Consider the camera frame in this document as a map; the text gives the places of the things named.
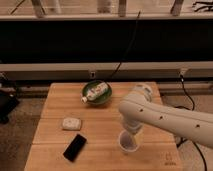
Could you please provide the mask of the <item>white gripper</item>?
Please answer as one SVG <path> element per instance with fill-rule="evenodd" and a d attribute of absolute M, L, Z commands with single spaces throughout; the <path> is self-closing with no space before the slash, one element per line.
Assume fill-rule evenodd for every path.
<path fill-rule="evenodd" d="M 141 122 L 124 117 L 122 119 L 122 126 L 130 133 L 131 137 L 137 144 L 141 144 L 143 142 L 143 124 Z"/>

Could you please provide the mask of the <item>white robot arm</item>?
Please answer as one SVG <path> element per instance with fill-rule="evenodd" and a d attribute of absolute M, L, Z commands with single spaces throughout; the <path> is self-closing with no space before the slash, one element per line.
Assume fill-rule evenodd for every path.
<path fill-rule="evenodd" d="M 118 110 L 127 131 L 136 134 L 145 123 L 213 149 L 213 114 L 159 105 L 152 97 L 152 88 L 139 83 L 122 98 Z"/>

